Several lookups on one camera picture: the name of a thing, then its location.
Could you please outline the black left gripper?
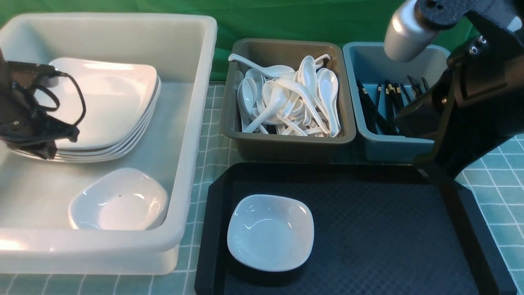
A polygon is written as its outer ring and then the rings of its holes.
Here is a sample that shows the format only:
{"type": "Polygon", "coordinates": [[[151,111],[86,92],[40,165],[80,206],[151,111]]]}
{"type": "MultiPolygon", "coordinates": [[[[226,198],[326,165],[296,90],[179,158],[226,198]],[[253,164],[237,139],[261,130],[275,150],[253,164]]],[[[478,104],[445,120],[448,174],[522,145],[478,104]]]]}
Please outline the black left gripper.
{"type": "Polygon", "coordinates": [[[44,160],[54,159],[58,140],[77,142],[78,126],[85,116],[84,95],[69,73],[51,65],[0,58],[0,135],[8,149],[44,160]],[[61,77],[71,80],[82,106],[79,119],[72,124],[50,115],[61,105],[50,90],[61,77]]]}

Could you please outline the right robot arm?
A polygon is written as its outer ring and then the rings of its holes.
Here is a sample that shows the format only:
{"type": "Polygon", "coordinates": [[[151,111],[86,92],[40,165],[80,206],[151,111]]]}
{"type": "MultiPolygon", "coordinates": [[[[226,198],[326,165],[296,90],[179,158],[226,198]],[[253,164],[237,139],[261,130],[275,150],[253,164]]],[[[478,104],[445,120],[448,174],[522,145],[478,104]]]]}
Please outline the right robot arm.
{"type": "Polygon", "coordinates": [[[479,35],[459,45],[435,85],[394,119],[403,136],[434,141],[414,161],[433,183],[455,179],[523,133],[522,0],[408,0],[391,17],[384,51],[412,61],[463,18],[479,35]]]}

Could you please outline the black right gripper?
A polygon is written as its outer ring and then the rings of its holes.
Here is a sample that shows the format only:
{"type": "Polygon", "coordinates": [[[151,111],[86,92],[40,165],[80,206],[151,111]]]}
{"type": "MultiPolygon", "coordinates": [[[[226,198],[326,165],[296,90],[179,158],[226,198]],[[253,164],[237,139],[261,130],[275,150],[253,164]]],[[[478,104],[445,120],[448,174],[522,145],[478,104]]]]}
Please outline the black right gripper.
{"type": "Polygon", "coordinates": [[[479,37],[455,49],[437,83],[393,120],[402,136],[434,141],[414,166],[428,179],[453,179],[478,159],[523,133],[523,29],[509,30],[523,11],[416,11],[432,29],[463,17],[479,37]]]}

